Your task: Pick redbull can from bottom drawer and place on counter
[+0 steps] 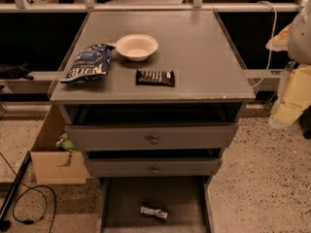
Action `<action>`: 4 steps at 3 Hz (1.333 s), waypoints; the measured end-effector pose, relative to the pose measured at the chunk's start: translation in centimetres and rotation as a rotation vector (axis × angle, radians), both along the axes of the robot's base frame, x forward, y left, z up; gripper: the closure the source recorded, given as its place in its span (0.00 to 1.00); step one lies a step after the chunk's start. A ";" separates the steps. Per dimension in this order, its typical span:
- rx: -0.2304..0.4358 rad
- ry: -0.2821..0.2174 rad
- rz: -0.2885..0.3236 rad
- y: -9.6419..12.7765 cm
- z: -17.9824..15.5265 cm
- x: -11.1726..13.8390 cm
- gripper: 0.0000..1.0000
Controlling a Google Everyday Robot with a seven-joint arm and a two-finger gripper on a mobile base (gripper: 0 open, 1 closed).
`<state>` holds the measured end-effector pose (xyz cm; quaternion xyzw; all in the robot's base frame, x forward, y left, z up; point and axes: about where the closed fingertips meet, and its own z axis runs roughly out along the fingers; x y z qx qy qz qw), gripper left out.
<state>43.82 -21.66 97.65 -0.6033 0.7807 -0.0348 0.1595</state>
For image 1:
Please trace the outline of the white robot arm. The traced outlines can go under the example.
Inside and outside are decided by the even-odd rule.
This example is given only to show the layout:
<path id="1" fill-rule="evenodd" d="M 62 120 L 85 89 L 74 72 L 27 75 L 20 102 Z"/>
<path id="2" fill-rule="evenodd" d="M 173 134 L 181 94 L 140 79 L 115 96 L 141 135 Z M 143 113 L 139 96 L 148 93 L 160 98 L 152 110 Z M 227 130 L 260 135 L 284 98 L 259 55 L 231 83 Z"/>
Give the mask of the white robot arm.
<path id="1" fill-rule="evenodd" d="M 311 2 L 280 33 L 268 41 L 268 50 L 286 50 L 298 67 L 284 71 L 268 123 L 281 129 L 292 125 L 311 106 Z"/>

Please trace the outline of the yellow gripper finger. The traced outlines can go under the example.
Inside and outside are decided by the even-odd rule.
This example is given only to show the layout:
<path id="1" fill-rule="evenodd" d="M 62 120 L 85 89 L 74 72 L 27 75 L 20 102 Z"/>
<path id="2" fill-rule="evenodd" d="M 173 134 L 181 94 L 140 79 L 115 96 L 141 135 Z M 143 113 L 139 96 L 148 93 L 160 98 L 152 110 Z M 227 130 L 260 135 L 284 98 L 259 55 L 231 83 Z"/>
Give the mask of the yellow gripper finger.
<path id="1" fill-rule="evenodd" d="M 272 37 L 265 47 L 272 51 L 287 51 L 288 50 L 288 39 L 289 33 L 292 28 L 290 23 L 285 28 L 283 28 L 276 36 Z"/>
<path id="2" fill-rule="evenodd" d="M 300 64 L 297 69 L 284 71 L 277 96 L 268 123 L 282 129 L 291 126 L 311 106 L 311 66 Z"/>

